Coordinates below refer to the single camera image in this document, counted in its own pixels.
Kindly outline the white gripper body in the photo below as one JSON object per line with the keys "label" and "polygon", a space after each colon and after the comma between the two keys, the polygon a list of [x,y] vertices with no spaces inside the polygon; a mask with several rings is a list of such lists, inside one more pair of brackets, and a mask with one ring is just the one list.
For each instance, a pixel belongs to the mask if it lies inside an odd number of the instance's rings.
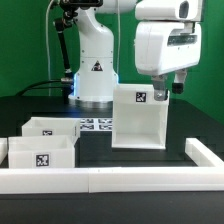
{"label": "white gripper body", "polygon": [[201,26],[186,33],[181,22],[140,22],[135,36],[135,66],[140,74],[158,76],[195,66],[201,54]]}

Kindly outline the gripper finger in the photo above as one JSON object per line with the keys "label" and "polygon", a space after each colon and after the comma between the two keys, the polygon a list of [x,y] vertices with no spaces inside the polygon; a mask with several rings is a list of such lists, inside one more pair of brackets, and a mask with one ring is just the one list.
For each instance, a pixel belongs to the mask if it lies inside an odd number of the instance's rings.
{"label": "gripper finger", "polygon": [[187,70],[180,69],[175,72],[174,82],[172,83],[173,93],[182,93],[184,91],[184,83],[187,77]]}
{"label": "gripper finger", "polygon": [[166,75],[153,76],[151,78],[154,88],[154,99],[156,101],[166,101],[168,90],[166,88]]}

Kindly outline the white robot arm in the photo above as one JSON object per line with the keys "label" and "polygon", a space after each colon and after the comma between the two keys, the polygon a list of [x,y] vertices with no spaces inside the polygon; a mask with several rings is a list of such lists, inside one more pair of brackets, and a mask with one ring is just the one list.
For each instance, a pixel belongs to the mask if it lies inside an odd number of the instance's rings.
{"label": "white robot arm", "polygon": [[[139,21],[136,29],[135,66],[149,75],[154,98],[168,98],[166,75],[175,74],[172,92],[184,90],[187,69],[199,63],[204,0],[55,0],[63,16],[55,21],[64,60],[65,74],[74,89],[70,98],[84,103],[108,103],[118,73],[113,68],[112,32],[100,24],[97,14],[115,14],[133,10]],[[63,31],[77,26],[80,39],[80,67],[72,72]]]}

